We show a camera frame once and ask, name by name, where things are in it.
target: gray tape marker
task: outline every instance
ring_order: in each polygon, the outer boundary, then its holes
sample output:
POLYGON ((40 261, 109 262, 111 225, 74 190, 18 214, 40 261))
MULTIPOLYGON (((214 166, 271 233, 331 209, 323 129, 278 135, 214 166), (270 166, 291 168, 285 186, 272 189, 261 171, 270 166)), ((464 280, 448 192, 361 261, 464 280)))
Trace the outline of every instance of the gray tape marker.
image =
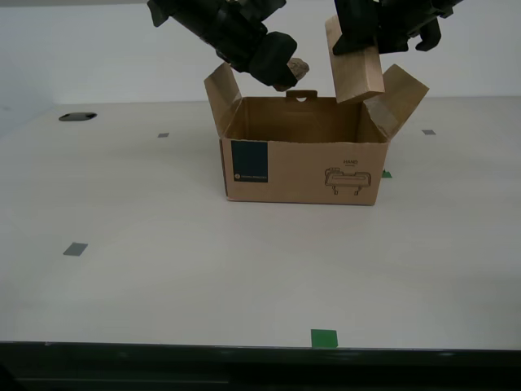
POLYGON ((84 243, 73 243, 63 254, 68 257, 79 257, 85 251, 87 246, 88 244, 84 243))

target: box flap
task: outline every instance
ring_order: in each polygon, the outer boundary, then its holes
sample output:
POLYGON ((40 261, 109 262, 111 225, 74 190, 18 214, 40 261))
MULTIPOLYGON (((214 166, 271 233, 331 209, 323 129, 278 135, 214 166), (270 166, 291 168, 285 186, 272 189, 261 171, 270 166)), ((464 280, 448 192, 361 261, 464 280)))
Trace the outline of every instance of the box flap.
POLYGON ((360 103, 385 92, 378 47, 334 55, 333 47, 342 36, 338 16, 326 22, 326 33, 337 102, 360 103))
POLYGON ((392 65, 383 75, 385 94, 364 102, 371 120, 390 141, 407 122, 429 88, 410 76, 398 65, 392 65))
POLYGON ((212 107, 217 133, 220 137, 225 137, 242 99, 231 66, 223 63, 204 81, 204 86, 212 107))

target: wooden block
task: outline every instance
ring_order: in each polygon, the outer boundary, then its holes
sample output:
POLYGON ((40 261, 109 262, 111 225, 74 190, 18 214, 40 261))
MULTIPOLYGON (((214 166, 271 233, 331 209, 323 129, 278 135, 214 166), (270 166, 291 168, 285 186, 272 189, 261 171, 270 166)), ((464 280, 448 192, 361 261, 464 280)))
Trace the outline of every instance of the wooden block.
POLYGON ((326 33, 337 102, 359 103, 383 94, 385 87, 378 47, 334 55, 333 47, 342 35, 338 16, 326 22, 326 33))

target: green tape marker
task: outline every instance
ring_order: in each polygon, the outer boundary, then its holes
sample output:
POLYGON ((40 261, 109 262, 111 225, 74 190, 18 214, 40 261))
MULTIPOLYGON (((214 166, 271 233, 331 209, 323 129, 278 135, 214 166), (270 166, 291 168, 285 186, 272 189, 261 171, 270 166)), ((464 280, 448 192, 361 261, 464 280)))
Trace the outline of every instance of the green tape marker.
POLYGON ((323 349, 336 349, 339 347, 339 339, 335 330, 312 330, 311 347, 323 349))

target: white wall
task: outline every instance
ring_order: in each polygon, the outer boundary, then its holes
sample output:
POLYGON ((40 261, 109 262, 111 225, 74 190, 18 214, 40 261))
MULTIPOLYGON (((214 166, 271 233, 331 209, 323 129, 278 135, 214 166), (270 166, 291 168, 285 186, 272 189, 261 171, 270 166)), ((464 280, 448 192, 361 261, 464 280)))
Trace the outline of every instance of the white wall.
POLYGON ((0 137, 52 108, 49 94, 39 90, 11 61, 0 41, 0 137))
MULTIPOLYGON (((334 93, 323 27, 334 13, 333 0, 290 0, 268 23, 299 42, 312 69, 300 87, 322 95, 334 93)), ((442 20, 439 48, 385 55, 384 67, 404 66, 431 96, 521 95, 519 15, 519 0, 466 0, 442 20)), ((155 29, 144 4, 0 8, 0 33, 2 55, 56 103, 203 100, 202 81, 220 63, 177 23, 155 29)), ((239 83, 274 94, 247 76, 239 83)), ((0 98, 13 87, 2 83, 0 98)))

